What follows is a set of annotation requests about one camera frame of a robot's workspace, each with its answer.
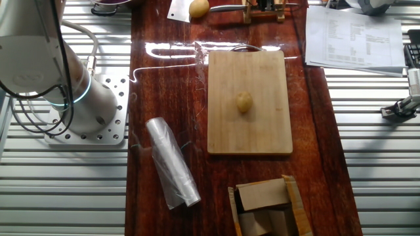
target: wooden table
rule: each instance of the wooden table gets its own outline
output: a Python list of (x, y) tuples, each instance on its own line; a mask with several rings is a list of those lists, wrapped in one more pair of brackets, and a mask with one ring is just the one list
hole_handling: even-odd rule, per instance
[[(211, 1), (211, 7), (240, 0)], [(235, 235), (228, 186), (295, 177), (315, 235), (362, 235), (324, 73), (304, 65), (306, 5), (283, 24), (242, 24), (241, 12), (187, 24), (168, 20), (170, 1), (133, 10), (125, 235)], [(207, 152), (207, 55), (246, 43), (282, 50), (293, 136), (290, 157)], [(169, 210), (145, 122), (163, 117), (177, 137), (201, 202)]]

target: small potato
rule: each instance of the small potato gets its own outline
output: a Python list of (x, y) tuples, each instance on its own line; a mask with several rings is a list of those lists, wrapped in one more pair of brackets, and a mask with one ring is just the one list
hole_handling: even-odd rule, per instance
[(192, 18), (200, 18), (205, 15), (210, 9), (207, 0), (194, 0), (190, 5), (190, 16)]
[(236, 95), (236, 105), (240, 112), (245, 113), (253, 104), (252, 96), (249, 92), (244, 91)]

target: paper document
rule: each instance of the paper document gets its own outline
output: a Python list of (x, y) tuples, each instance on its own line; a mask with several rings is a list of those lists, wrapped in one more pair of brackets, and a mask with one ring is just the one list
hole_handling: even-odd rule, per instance
[(309, 7), (306, 63), (402, 76), (401, 21)]

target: screw hole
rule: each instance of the screw hole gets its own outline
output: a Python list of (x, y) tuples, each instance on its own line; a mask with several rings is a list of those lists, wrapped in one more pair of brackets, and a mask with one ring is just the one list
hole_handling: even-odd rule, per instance
[(100, 117), (99, 115), (96, 118), (96, 121), (100, 124), (100, 125), (105, 125), (105, 120), (104, 118)]

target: cardboard box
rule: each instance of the cardboard box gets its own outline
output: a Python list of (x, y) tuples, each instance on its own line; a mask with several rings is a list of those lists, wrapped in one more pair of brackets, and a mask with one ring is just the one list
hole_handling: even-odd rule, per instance
[(229, 187), (237, 236), (312, 236), (292, 176)]
[(258, 236), (272, 231), (268, 211), (248, 212), (239, 215), (243, 236)]

